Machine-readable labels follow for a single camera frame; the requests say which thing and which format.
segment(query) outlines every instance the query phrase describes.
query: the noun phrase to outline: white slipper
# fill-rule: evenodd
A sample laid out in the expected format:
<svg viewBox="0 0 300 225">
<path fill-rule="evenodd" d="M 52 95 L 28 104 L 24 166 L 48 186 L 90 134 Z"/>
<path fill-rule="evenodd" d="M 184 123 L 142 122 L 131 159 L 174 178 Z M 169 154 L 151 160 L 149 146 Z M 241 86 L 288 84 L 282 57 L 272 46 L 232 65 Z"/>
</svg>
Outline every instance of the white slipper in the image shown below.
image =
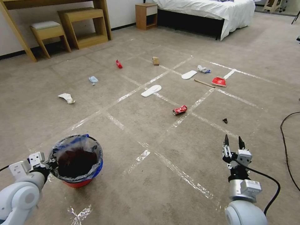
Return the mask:
<svg viewBox="0 0 300 225">
<path fill-rule="evenodd" d="M 195 70 L 191 70 L 181 76 L 182 79 L 189 79 L 197 73 Z"/>
<path fill-rule="evenodd" d="M 153 85 L 151 88 L 149 88 L 148 90 L 144 91 L 142 93 L 142 96 L 148 97 L 149 95 L 152 95 L 155 92 L 160 91 L 161 89 L 162 89 L 162 87 L 160 85 Z"/>
</svg>

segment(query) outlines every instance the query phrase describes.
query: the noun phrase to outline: bed frame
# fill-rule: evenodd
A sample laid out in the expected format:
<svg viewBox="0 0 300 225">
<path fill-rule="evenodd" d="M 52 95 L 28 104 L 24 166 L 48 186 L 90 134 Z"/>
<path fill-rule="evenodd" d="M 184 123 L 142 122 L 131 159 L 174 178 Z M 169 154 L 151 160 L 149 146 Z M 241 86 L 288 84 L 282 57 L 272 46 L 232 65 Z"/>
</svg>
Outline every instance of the bed frame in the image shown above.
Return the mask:
<svg viewBox="0 0 300 225">
<path fill-rule="evenodd" d="M 158 9 L 157 18 L 157 24 L 159 26 L 214 36 L 216 37 L 216 40 L 221 39 L 224 19 L 218 20 L 162 9 Z"/>
</svg>

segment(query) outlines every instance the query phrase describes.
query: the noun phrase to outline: wooden desk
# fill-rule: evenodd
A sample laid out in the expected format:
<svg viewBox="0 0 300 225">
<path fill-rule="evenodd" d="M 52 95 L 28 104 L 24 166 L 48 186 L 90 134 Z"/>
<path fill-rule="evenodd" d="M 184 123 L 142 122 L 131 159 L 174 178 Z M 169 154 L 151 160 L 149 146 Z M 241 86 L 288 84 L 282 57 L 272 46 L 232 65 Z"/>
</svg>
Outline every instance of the wooden desk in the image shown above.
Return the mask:
<svg viewBox="0 0 300 225">
<path fill-rule="evenodd" d="M 7 23 L 11 27 L 12 31 L 18 38 L 23 49 L 27 55 L 36 62 L 37 59 L 32 54 L 31 49 L 28 44 L 25 42 L 19 28 L 16 26 L 16 23 L 11 18 L 9 11 L 10 9 L 21 9 L 21 8 L 32 8 L 39 6 L 50 6 L 50 5 L 60 5 L 60 4 L 70 4 L 70 3 L 80 3 L 80 2 L 89 2 L 93 1 L 94 8 L 102 9 L 106 24 L 107 37 L 109 40 L 113 39 L 112 31 L 110 28 L 108 10 L 106 0 L 0 0 L 0 11 L 2 12 Z"/>
</svg>

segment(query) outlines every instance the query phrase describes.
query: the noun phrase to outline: stool cushion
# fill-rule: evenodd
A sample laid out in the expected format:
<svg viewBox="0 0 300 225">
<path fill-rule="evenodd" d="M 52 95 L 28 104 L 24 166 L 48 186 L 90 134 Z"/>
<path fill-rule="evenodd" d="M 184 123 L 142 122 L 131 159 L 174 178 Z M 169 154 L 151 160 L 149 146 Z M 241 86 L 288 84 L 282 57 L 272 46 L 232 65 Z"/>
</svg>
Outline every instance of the stool cushion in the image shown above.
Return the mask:
<svg viewBox="0 0 300 225">
<path fill-rule="evenodd" d="M 54 22 L 54 21 L 45 21 L 45 22 L 40 22 L 40 23 L 33 23 L 31 24 L 33 28 L 36 30 L 41 30 L 41 29 L 46 29 L 46 28 L 51 28 L 51 27 L 58 27 L 60 26 L 59 23 Z"/>
</svg>

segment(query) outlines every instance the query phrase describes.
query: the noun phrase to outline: nightstand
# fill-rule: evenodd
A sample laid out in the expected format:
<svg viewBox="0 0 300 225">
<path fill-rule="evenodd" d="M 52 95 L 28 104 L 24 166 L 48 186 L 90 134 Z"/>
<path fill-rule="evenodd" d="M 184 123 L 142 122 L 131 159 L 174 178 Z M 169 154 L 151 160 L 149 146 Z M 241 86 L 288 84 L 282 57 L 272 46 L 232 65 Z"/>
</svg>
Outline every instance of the nightstand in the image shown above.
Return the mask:
<svg viewBox="0 0 300 225">
<path fill-rule="evenodd" d="M 136 4 L 135 19 L 139 29 L 148 30 L 157 27 L 157 4 Z"/>
</svg>

